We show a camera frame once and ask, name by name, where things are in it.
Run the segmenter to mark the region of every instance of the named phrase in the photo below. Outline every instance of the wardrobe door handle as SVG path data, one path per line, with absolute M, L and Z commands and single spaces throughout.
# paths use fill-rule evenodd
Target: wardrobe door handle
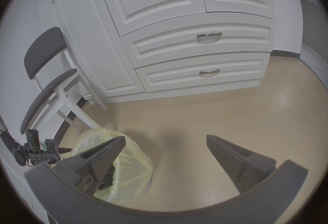
M 222 36 L 222 32 L 218 33 L 210 33 L 210 34 L 198 34 L 197 35 L 197 42 L 202 42 L 201 38 L 209 38 L 209 37 L 216 37 L 216 40 L 219 40 Z
M 220 70 L 213 70 L 213 71 L 199 71 L 199 74 L 205 75 L 205 74 L 215 74 L 215 73 L 219 73 Z

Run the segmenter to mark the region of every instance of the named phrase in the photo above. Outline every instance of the wooden floor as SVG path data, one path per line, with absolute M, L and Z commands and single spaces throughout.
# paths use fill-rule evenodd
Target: wooden floor
M 328 165 L 328 92 L 297 58 L 271 57 L 256 88 L 107 107 L 104 112 L 86 103 L 83 110 L 102 127 L 130 136 L 154 165 L 138 209 L 190 210 L 239 195 L 207 149 L 207 134 L 272 157 L 277 167 L 291 159 L 309 170 L 277 223 L 285 223 L 305 203 Z M 78 118 L 74 122 L 89 129 Z M 73 147 L 80 134 L 70 127 L 60 146 Z

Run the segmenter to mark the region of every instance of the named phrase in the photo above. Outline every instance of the yellow plastic bag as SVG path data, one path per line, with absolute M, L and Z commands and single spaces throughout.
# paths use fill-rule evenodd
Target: yellow plastic bag
M 153 173 L 153 164 L 138 144 L 127 135 L 114 130 L 96 128 L 84 132 L 72 155 L 76 155 L 116 136 L 125 136 L 125 147 L 113 162 L 113 185 L 97 191 L 93 196 L 123 207 L 134 207 L 145 192 Z

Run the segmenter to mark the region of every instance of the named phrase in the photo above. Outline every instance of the chair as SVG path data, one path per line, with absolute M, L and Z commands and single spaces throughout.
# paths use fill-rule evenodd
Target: chair
M 36 74 L 61 51 L 64 52 L 72 69 L 52 80 L 43 89 L 36 78 Z M 60 28 L 53 27 L 47 30 L 33 42 L 26 52 L 24 65 L 28 77 L 36 83 L 40 90 L 40 94 L 33 101 L 22 121 L 20 128 L 21 134 L 24 134 L 28 128 L 33 128 L 40 131 L 56 113 L 70 125 L 74 126 L 79 131 L 82 131 L 81 128 L 77 127 L 72 120 L 60 111 L 64 105 L 66 105 L 89 127 L 100 127 L 87 114 L 85 114 L 67 94 L 67 91 L 70 88 L 72 88 L 76 83 L 81 82 L 96 102 L 104 109 L 104 111 L 108 111 L 106 106 L 83 80 L 77 69 L 74 68 L 74 64 L 67 51 L 67 45 Z

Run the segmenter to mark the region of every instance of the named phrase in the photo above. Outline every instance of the drawer front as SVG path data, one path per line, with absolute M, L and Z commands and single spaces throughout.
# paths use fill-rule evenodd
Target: drawer front
M 146 92 L 260 79 L 269 52 L 233 52 L 171 60 L 136 69 Z
M 197 35 L 213 34 L 197 39 Z M 134 68 L 163 61 L 223 52 L 273 49 L 275 20 L 214 12 L 161 21 L 121 37 Z

